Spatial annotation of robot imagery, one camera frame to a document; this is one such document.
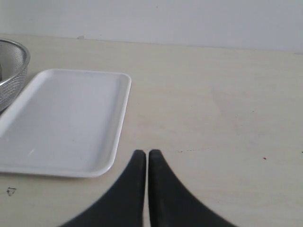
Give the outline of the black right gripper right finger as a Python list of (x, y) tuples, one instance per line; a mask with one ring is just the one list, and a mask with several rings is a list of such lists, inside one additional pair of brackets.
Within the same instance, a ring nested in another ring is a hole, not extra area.
[(233, 227), (176, 177), (162, 152), (149, 152), (148, 204), (152, 227)]

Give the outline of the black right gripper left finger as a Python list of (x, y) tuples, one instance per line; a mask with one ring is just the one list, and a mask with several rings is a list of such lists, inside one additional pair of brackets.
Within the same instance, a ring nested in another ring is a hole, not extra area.
[(142, 227), (146, 154), (135, 150), (116, 182), (92, 206), (63, 227)]

